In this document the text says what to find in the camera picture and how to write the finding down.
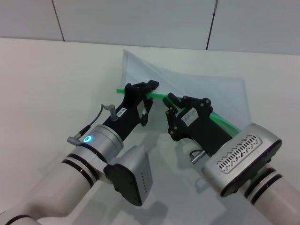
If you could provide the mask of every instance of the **white label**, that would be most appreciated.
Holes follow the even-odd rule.
[[[117,113],[117,117],[121,117],[126,110],[127,109],[125,109],[125,108],[121,108],[120,111],[118,111],[118,113]]]
[[[191,108],[190,111],[188,111],[187,114],[185,114],[181,119],[187,126],[191,125],[197,118],[198,118],[198,113],[195,108]]]

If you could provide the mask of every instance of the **white wall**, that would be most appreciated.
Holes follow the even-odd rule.
[[[55,0],[66,41],[205,49],[214,0]]]
[[[299,0],[219,0],[209,50],[300,54]]]
[[[0,37],[62,41],[51,0],[0,0]]]

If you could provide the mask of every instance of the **plastic bag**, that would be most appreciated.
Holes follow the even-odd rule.
[[[187,75],[156,67],[132,53],[123,52],[122,85],[155,80],[159,87],[154,93],[178,97],[209,98],[214,113],[239,129],[251,123],[246,87],[241,78]]]

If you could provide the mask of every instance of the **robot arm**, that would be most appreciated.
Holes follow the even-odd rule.
[[[112,183],[129,202],[142,205],[152,185],[147,153],[134,146],[122,157],[116,156],[135,126],[147,124],[153,100],[146,94],[158,85],[152,80],[127,84],[117,110],[113,105],[103,106],[111,116],[92,129],[83,142],[79,138],[93,122],[68,138],[75,149],[22,202],[0,214],[0,224],[34,225],[40,218],[67,216],[97,180]]]
[[[250,124],[231,137],[210,119],[207,98],[170,93],[164,103],[169,108],[168,133],[175,141],[190,138],[202,148],[197,156],[191,155],[191,162],[210,156],[202,172],[221,197],[240,191],[274,225],[300,225],[300,192],[267,164],[282,144],[277,136]]]

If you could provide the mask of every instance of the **white table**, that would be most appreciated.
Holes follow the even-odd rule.
[[[67,137],[90,122],[100,104],[121,103],[116,87],[123,49],[177,72],[242,77],[252,121],[283,140],[271,165],[300,188],[300,56],[0,39],[0,212],[19,202],[73,149]],[[104,112],[98,123],[108,115]],[[152,113],[150,120],[147,127],[135,129],[124,148],[140,143],[153,147],[154,185],[142,207],[130,205],[112,186],[98,182],[68,217],[40,222],[269,224],[241,195],[217,197],[201,179],[199,165],[189,162],[195,144],[173,142],[164,116]]]

